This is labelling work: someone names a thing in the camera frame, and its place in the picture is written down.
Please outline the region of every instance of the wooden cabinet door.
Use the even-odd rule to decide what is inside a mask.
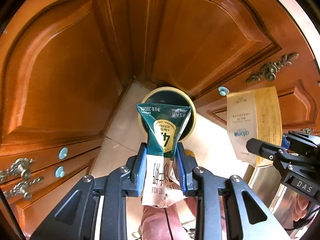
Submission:
[[[27,0],[12,18],[0,37],[0,155],[103,137],[132,78],[111,1]]]
[[[183,90],[199,113],[220,123],[226,103],[219,86],[236,92],[275,85],[284,129],[320,124],[318,68],[299,28],[276,0],[139,1],[131,7],[145,8],[144,14],[131,14],[135,27],[138,20],[144,23],[132,36],[138,78]],[[299,57],[282,67],[274,82],[246,82],[265,63],[291,53]]]

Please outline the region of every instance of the pink sleeve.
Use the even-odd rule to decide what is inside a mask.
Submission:
[[[168,208],[143,206],[140,226],[142,240],[190,239],[181,225],[175,204]]]
[[[198,197],[188,197],[188,198],[185,198],[184,201],[186,202],[192,214],[196,217]],[[221,196],[219,196],[219,205],[220,205],[220,214],[221,214],[221,228],[224,232],[226,232],[226,229],[227,229],[226,218],[224,214],[223,200]]]

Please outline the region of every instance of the beige floor tile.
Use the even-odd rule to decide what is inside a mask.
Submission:
[[[147,141],[138,124],[136,104],[141,103],[150,90],[142,87],[137,81],[133,82],[126,97],[112,121],[107,137],[138,152],[140,143]]]
[[[128,240],[134,240],[132,233],[138,232],[142,217],[141,197],[129,197],[126,202],[127,236]]]
[[[91,175],[95,178],[109,175],[114,169],[125,165],[130,156],[137,153],[121,144],[105,138],[102,149],[92,168]]]
[[[195,129],[183,146],[194,152],[199,166],[217,176],[229,178],[236,174],[243,177],[248,167],[236,158],[227,131],[199,114]]]

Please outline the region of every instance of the brass drawer pull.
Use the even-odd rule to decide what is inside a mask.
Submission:
[[[31,171],[28,168],[33,161],[33,159],[20,158],[12,163],[6,171],[0,170],[0,183],[4,183],[9,175],[17,176],[20,174],[22,180],[28,180],[31,176]]]
[[[13,196],[23,196],[24,200],[30,200],[30,198],[32,198],[32,194],[28,191],[29,186],[33,184],[42,183],[43,181],[44,181],[44,177],[35,178],[31,182],[22,181],[22,182],[19,182],[17,185],[15,185],[12,190],[5,191],[3,192],[3,194],[7,199]]]
[[[274,81],[276,79],[276,74],[280,71],[281,67],[292,65],[292,61],[296,60],[299,57],[299,54],[293,52],[291,54],[282,56],[282,60],[276,62],[265,63],[260,72],[257,74],[251,74],[250,77],[247,78],[247,83],[258,82],[260,78],[265,78],[268,81]]]

